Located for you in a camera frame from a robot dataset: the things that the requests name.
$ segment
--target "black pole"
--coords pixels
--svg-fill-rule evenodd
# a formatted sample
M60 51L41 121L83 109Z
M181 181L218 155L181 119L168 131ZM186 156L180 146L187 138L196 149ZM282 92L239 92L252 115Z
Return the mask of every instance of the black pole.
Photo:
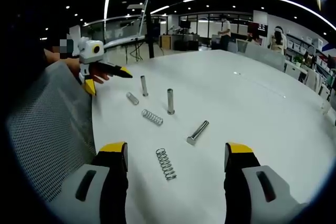
M196 34L198 34L198 14L196 15Z
M238 14L238 25L237 25L237 34L239 34L239 14Z
M145 13L146 13L148 52L149 52L149 58L152 59L154 58L154 49L153 49L153 24L152 24L152 19L151 19L151 12L150 12L150 0L148 0Z
M148 52L149 58L154 58L154 49L153 49L153 24L151 18L151 0L148 0L147 8L145 11L146 14L146 28L147 28L147 44L148 44Z
M208 13L208 41L209 41L209 29L210 29L210 13Z

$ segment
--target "monitor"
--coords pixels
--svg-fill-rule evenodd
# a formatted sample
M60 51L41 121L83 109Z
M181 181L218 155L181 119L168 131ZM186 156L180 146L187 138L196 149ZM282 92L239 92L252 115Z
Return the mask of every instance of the monitor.
M267 37L267 30L268 30L267 25L255 22L250 22L247 27L247 32L249 34L259 35L262 37Z
M190 29L190 21L181 20L180 21L180 27Z

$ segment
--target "led strip light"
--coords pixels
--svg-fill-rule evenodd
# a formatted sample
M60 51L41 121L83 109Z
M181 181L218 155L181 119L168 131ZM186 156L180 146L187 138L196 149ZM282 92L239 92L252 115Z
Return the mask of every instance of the led strip light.
M290 0L280 0L280 1L292 4L292 5L296 5L296 6L300 7L300 8L302 8L302 9L305 9L305 10L309 11L310 13L314 14L315 16L319 17L321 20L323 20L324 22L326 22L329 26L332 27L332 29L334 29L336 31L336 27L331 22L329 22L328 20L326 20L324 17L322 17L320 14L314 12L313 10L311 10L309 8L306 8L305 6L297 4L297 3L293 2L293 1L290 1Z

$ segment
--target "person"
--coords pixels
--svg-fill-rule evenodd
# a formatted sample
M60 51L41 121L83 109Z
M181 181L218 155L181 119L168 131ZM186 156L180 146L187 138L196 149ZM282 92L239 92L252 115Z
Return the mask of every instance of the person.
M284 31L280 26L274 29L274 35L271 36L268 48L272 51L279 52L282 55L286 55L287 39L284 35Z
M229 45L229 40L231 37L231 25L230 22L227 20L226 16L221 16L223 26L222 30L218 32L218 35L220 35L220 45L221 50L227 51L227 47Z
M260 45L258 34L248 34L247 35L247 41L252 42L254 44L257 44L257 45Z

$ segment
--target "potted plant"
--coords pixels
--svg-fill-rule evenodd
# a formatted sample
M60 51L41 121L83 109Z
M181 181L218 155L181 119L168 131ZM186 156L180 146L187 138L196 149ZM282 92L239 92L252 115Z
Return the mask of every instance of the potted plant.
M295 57L294 57L294 63L296 64L296 66L298 66L298 67L301 67L301 64L304 62L304 57L303 56L301 56L301 55L296 55Z

